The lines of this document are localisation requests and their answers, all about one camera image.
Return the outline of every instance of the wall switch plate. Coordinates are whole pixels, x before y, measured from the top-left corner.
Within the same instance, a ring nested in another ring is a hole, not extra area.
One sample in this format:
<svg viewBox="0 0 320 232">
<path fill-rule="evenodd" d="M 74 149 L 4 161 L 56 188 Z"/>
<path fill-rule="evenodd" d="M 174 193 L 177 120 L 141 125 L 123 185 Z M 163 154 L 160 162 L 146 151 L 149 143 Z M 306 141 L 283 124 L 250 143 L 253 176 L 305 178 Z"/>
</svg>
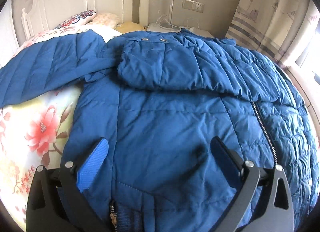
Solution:
<svg viewBox="0 0 320 232">
<path fill-rule="evenodd" d="M 193 0 L 183 0 L 182 8 L 203 13 L 204 4 Z"/>
</svg>

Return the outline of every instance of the black metal bracket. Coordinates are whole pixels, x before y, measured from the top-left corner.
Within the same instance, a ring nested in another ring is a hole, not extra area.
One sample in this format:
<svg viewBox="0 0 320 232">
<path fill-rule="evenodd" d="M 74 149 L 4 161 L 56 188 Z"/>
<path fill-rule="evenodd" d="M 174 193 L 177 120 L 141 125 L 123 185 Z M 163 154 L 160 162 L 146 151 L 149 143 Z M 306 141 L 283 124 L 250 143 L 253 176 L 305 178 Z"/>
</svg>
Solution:
<svg viewBox="0 0 320 232">
<path fill-rule="evenodd" d="M 78 161 L 66 162 L 59 169 L 47 170 L 42 165 L 38 166 L 28 198 L 27 232 L 110 232 L 76 185 L 77 171 L 99 143 L 100 141 Z M 210 232 L 293 232 L 292 198 L 282 166 L 276 165 L 273 169 L 259 168 L 251 160 L 242 160 L 236 151 L 229 150 L 218 137 L 212 139 L 211 146 L 223 149 L 244 183 L 223 220 Z M 265 196 L 260 197 L 262 200 L 256 207 L 258 214 L 248 225 L 239 228 L 258 186 L 263 186 L 261 194 Z M 63 189 L 78 227 L 69 222 L 57 187 Z"/>
</svg>

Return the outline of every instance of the bed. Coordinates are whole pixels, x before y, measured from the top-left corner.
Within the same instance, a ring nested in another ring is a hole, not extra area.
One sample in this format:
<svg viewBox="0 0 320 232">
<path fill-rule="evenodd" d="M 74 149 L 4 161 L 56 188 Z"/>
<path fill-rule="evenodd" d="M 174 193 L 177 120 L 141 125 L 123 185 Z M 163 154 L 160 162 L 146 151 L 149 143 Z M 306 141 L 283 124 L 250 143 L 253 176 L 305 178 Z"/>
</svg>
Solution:
<svg viewBox="0 0 320 232">
<path fill-rule="evenodd" d="M 121 33 L 103 25 L 70 26 L 54 29 L 74 14 L 94 10 L 112 13 L 120 22 L 148 24 L 149 0 L 33 0 L 31 10 L 22 11 L 26 47 L 57 36 L 93 30 L 105 42 Z M 81 86 L 51 91 L 26 103 L 0 109 L 0 199 L 14 221 L 26 231 L 26 205 L 35 168 L 60 165 L 64 145 L 72 126 Z M 48 120 L 46 146 L 34 147 L 40 139 L 35 130 L 39 119 Z"/>
</svg>

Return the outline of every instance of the floral bedsheet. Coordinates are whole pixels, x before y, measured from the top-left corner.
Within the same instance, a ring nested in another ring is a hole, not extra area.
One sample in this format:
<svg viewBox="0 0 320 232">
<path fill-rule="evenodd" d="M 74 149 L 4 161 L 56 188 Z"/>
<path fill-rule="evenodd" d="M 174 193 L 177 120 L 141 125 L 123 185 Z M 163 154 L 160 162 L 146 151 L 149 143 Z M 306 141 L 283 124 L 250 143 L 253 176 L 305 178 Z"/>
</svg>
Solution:
<svg viewBox="0 0 320 232">
<path fill-rule="evenodd" d="M 99 25 L 67 27 L 39 33 L 26 47 L 50 38 L 92 29 L 105 41 L 121 33 Z M 81 86 L 47 92 L 20 105 L 0 109 L 0 199 L 26 231 L 26 208 L 36 167 L 58 168 L 68 141 Z"/>
</svg>

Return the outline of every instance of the patterned curtain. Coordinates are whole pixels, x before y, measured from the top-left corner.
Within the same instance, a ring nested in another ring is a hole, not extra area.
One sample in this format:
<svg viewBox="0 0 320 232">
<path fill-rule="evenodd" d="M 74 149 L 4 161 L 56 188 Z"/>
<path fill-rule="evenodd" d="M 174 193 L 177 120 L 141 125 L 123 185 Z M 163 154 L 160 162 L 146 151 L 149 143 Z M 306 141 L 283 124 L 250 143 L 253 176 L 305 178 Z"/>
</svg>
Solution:
<svg viewBox="0 0 320 232">
<path fill-rule="evenodd" d="M 240 0 L 226 37 L 285 69 L 307 47 L 319 19 L 312 0 Z"/>
</svg>

